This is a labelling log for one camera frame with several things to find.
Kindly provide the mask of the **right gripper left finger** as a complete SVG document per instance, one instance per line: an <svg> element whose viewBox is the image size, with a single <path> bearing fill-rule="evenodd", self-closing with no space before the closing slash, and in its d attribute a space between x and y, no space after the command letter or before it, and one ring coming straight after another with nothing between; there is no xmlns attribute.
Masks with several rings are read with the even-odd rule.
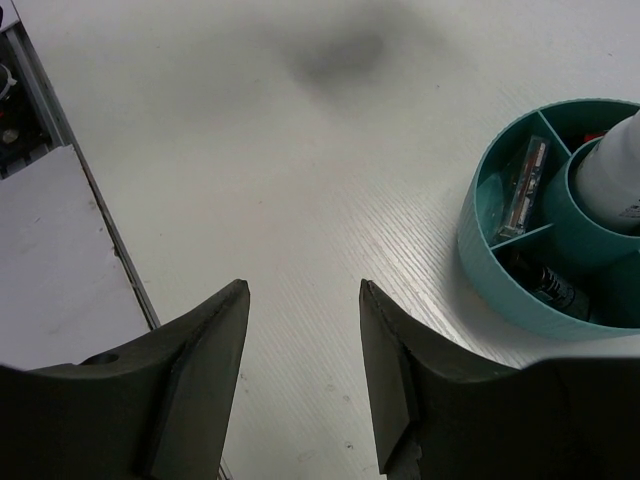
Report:
<svg viewBox="0 0 640 480"><path fill-rule="evenodd" d="M243 280L80 364L1 370L5 479L213 479L250 308Z"/></svg>

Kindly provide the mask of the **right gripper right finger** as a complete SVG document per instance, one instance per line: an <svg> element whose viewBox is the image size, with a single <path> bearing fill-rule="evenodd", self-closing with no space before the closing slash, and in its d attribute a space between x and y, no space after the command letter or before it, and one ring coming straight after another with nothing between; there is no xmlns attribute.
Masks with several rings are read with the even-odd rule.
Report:
<svg viewBox="0 0 640 480"><path fill-rule="evenodd" d="M360 331L380 472L390 479L635 479L639 362L514 369L361 283Z"/></svg>

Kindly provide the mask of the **black mascara tube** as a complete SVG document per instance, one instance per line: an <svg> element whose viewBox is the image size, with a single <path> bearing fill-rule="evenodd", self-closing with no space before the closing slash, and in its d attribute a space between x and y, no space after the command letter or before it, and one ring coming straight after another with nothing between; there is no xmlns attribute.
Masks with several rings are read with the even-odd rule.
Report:
<svg viewBox="0 0 640 480"><path fill-rule="evenodd" d="M545 263L513 248L501 250L498 258L505 270L531 295L565 315L589 320L589 296Z"/></svg>

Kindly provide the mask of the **teal round organizer cup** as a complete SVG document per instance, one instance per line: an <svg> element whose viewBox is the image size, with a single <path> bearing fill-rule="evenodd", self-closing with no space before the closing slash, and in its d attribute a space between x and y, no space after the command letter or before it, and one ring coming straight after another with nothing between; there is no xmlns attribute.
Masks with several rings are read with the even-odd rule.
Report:
<svg viewBox="0 0 640 480"><path fill-rule="evenodd" d="M463 204L462 267L507 321L578 340L639 331L639 107L565 100L506 126Z"/></svg>

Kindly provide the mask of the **square eyeshadow palette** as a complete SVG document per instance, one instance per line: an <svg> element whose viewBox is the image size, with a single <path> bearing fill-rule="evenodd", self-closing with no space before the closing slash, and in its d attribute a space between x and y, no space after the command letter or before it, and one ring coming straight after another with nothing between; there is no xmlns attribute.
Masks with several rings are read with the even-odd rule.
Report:
<svg viewBox="0 0 640 480"><path fill-rule="evenodd" d="M526 233L533 214L551 142L533 135L509 165L506 199L493 243L499 244Z"/></svg>

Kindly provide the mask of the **white cap toner bottle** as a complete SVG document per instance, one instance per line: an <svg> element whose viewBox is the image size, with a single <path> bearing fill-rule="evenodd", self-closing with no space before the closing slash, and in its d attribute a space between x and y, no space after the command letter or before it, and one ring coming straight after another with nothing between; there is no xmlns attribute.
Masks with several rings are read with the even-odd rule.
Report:
<svg viewBox="0 0 640 480"><path fill-rule="evenodd" d="M600 225L624 234L639 226L639 113L616 124L582 160L575 189Z"/></svg>

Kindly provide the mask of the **red lip gloss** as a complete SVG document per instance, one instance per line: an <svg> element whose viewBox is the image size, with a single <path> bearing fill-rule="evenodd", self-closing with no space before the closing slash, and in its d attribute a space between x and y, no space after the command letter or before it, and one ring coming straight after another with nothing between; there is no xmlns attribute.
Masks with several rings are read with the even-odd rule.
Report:
<svg viewBox="0 0 640 480"><path fill-rule="evenodd" d="M607 131L600 131L600 132L594 132L594 133L584 134L584 135L582 136L582 142L583 142L583 143L587 143L587 142L589 142L589 141L591 141L591 140L601 138L601 137L603 137L606 133L607 133Z"/></svg>

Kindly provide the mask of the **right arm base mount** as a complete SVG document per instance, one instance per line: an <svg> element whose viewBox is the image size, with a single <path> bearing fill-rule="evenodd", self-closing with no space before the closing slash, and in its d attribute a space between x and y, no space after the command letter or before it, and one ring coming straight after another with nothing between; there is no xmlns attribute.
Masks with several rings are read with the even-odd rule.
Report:
<svg viewBox="0 0 640 480"><path fill-rule="evenodd" d="M73 143L68 124L17 8L1 3L1 177Z"/></svg>

